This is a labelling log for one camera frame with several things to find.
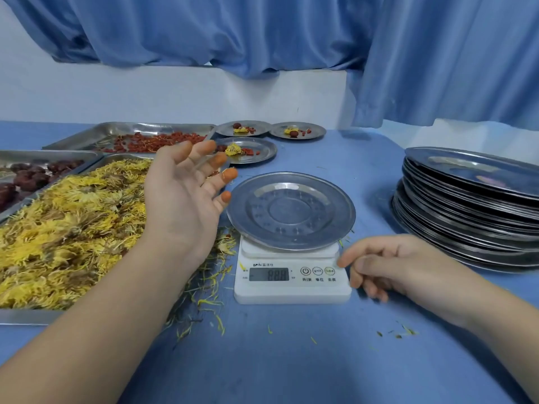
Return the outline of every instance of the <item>stainless steel tray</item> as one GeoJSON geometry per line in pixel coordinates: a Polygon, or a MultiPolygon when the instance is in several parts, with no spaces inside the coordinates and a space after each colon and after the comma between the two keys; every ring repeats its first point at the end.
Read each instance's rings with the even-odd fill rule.
{"type": "Polygon", "coordinates": [[[206,136],[204,140],[210,140],[213,135],[213,124],[199,123],[125,123],[121,121],[108,121],[83,130],[75,135],[66,137],[60,141],[44,146],[46,150],[99,150],[112,149],[114,139],[119,135],[151,136],[161,133],[172,132],[196,133],[206,136]]]}
{"type": "MultiPolygon", "coordinates": [[[[10,167],[14,163],[32,163],[41,167],[46,166],[51,162],[60,160],[84,160],[79,167],[66,173],[64,176],[76,175],[84,171],[92,164],[103,157],[102,153],[94,151],[76,151],[76,150],[0,150],[0,167],[10,167]]],[[[10,183],[14,175],[7,175],[0,178],[0,183],[10,183]]],[[[32,202],[40,192],[50,187],[48,184],[44,188],[37,190],[24,200],[15,203],[7,210],[0,213],[0,224],[3,223],[10,215],[15,214],[26,204],[32,202]]]]}
{"type": "MultiPolygon", "coordinates": [[[[99,155],[96,152],[90,152],[94,155],[99,155]]],[[[89,167],[81,170],[78,174],[85,175],[103,167],[109,163],[116,162],[118,160],[136,159],[136,158],[154,158],[154,153],[116,153],[111,155],[99,155],[96,162],[93,162],[89,167]]],[[[226,162],[219,168],[222,171],[230,166],[230,162],[226,162]]],[[[33,201],[24,201],[17,210],[20,210],[24,205],[27,205],[33,201]]],[[[0,325],[28,325],[28,326],[46,326],[55,321],[64,311],[62,310],[45,310],[45,309],[0,309],[0,325]]]]}

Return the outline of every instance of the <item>stack of metal plates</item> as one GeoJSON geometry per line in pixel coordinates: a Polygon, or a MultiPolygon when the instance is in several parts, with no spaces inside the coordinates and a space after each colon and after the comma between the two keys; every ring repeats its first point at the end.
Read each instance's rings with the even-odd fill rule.
{"type": "Polygon", "coordinates": [[[410,233],[467,265],[539,268],[539,166],[443,148],[406,150],[391,200],[410,233]]]}

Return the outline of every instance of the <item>right hand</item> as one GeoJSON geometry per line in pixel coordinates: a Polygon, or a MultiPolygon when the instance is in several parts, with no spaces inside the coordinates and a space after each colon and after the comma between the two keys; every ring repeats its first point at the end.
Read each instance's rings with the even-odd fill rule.
{"type": "Polygon", "coordinates": [[[362,239],[344,251],[337,264],[351,264],[350,285],[362,286],[370,298],[387,302],[387,291],[394,290],[462,327],[496,288],[413,235],[362,239]]]}

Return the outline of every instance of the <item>digital kitchen scale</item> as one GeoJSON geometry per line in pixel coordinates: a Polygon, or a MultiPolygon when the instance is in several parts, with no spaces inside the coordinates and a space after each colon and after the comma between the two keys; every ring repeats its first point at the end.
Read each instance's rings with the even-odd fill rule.
{"type": "Polygon", "coordinates": [[[240,183],[227,208],[241,234],[234,297],[241,304],[344,303],[338,240],[354,225],[350,197],[319,177],[275,172],[240,183]]]}
{"type": "Polygon", "coordinates": [[[241,237],[234,298],[242,305],[344,303],[352,289],[336,265],[339,244],[315,251],[281,251],[241,237]]]}

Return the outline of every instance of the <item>blue table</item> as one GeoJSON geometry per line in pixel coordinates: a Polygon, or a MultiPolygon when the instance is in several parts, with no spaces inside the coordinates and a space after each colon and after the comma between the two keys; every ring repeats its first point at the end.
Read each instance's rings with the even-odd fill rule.
{"type": "MultiPolygon", "coordinates": [[[[86,126],[0,122],[2,149],[39,149],[86,126]]],[[[395,143],[358,131],[329,131],[314,142],[274,142],[277,156],[240,168],[238,182],[271,171],[309,173],[337,184],[354,201],[352,242],[398,230],[387,207],[404,156],[395,143]]],[[[230,263],[235,268],[233,259],[230,263]]],[[[482,273],[539,305],[539,275],[482,273]]],[[[354,291],[344,305],[248,306],[237,304],[233,291],[224,288],[233,282],[229,275],[220,283],[224,336],[211,312],[201,314],[203,322],[179,343],[176,327],[165,330],[120,402],[529,402],[479,340],[398,295],[385,305],[354,291]],[[402,339],[387,334],[402,332],[400,324],[419,334],[402,339]]],[[[0,326],[0,362],[41,330],[0,326]]]]}

